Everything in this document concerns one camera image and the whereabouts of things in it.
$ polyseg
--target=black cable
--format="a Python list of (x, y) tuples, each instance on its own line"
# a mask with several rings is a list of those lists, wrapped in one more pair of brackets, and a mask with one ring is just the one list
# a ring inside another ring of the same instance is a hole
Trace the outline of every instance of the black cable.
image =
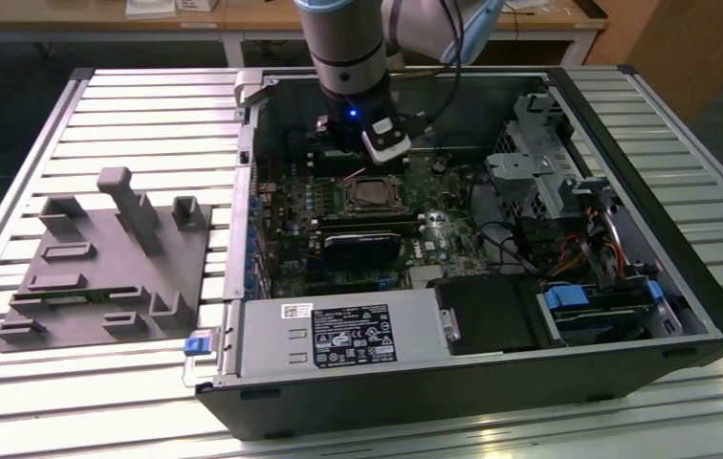
[(447, 17), (447, 24), (448, 29), (451, 30), (451, 39), (454, 40), (454, 81), (451, 82), (451, 89), (448, 90), (447, 98), (435, 110), (435, 113), (432, 113), (428, 117), (426, 117), (426, 122), (431, 124), (435, 122), (438, 117), (443, 114), (443, 112), (447, 110), (448, 105), (451, 104), (451, 101), (454, 100), (454, 95), (458, 91), (458, 85), (460, 83), (460, 54), (463, 53), (463, 17), (460, 16), (460, 10), (458, 9), (456, 2), (452, 2), (452, 6), (456, 13), (456, 19), (458, 19), (458, 26), (459, 29), (456, 29), (454, 25), (454, 19), (451, 18), (451, 11), (448, 10), (448, 6), (444, 0), (438, 0), (438, 3), (440, 4), (440, 8), (443, 9), (444, 16)]
[(508, 14), (511, 14), (511, 19), (514, 19), (514, 41), (516, 41), (516, 40), (519, 40), (519, 24), (516, 23), (516, 15), (518, 14), (531, 15), (532, 13), (528, 14), (528, 13), (516, 12), (514, 7), (508, 3), (503, 3), (503, 6), (511, 10), (511, 12)]
[(479, 235), (482, 236), (483, 240), (488, 242), (488, 244), (491, 244), (500, 252), (504, 252), (511, 258), (514, 258), (514, 260), (516, 260), (520, 267), (528, 274), (531, 274), (534, 277), (544, 277), (544, 274), (539, 272), (531, 262), (526, 258), (523, 258), (519, 253), (506, 248), (504, 241), (507, 239), (503, 242), (498, 242), (491, 238), (491, 236), (488, 236), (488, 234), (482, 231), (482, 229)]
[(506, 220), (490, 220), (487, 222), (480, 223), (478, 226), (483, 228), (483, 227), (487, 227), (488, 225), (498, 225), (506, 230), (514, 230), (514, 225), (511, 225)]

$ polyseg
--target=colored wires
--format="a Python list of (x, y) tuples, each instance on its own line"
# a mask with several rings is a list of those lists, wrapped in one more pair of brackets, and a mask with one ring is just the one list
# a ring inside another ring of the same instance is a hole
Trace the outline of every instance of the colored wires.
[(617, 268), (617, 274), (619, 275), (619, 277), (622, 279), (625, 279), (625, 271), (623, 271), (625, 257), (623, 257), (622, 251), (621, 251), (619, 244), (617, 244), (613, 241), (606, 240), (606, 241), (602, 242), (602, 245), (605, 247), (610, 248), (611, 251), (614, 252), (614, 268)]

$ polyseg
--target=power supply label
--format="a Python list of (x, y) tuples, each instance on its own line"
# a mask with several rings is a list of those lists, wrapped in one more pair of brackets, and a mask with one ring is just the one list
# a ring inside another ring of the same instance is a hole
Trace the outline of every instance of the power supply label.
[(312, 362), (319, 368), (395, 361), (395, 340), (386, 304), (313, 309)]

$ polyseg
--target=metal case frame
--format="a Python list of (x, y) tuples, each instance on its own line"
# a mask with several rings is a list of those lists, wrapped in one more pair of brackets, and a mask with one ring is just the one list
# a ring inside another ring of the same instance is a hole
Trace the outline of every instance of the metal case frame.
[[(550, 352), (546, 358), (520, 357), (451, 368), (411, 368), (305, 381), (279, 378), (240, 382), (241, 330), (240, 320), (233, 317), (241, 316), (244, 304), (232, 301), (225, 307), (227, 322), (221, 327), (225, 345), (219, 356), (219, 374), (212, 382), (197, 385), (195, 395), (236, 438), (260, 440), (607, 400), (625, 396), (671, 371), (723, 357), (723, 288), (566, 72), (560, 68), (488, 69), (487, 72), (544, 75), (550, 90), (575, 121), (575, 131), (591, 145), (597, 162), (610, 171), (611, 185), (621, 191), (626, 206), (637, 210), (637, 226), (666, 269), (678, 273), (682, 291), (694, 296), (721, 333), (693, 342), (609, 346), (578, 354), (544, 351)], [(295, 75), (301, 72), (276, 72), (267, 79)]]

